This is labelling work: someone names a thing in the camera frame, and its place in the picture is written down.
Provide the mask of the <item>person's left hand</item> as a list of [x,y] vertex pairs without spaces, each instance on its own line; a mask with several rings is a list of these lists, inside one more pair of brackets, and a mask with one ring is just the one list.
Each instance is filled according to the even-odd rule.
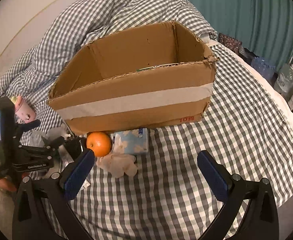
[[[29,176],[30,172],[23,172],[17,174],[17,181],[20,183],[22,179],[26,176]],[[0,178],[0,189],[9,192],[16,192],[18,190],[18,186],[14,184],[10,176],[6,176],[4,178]]]

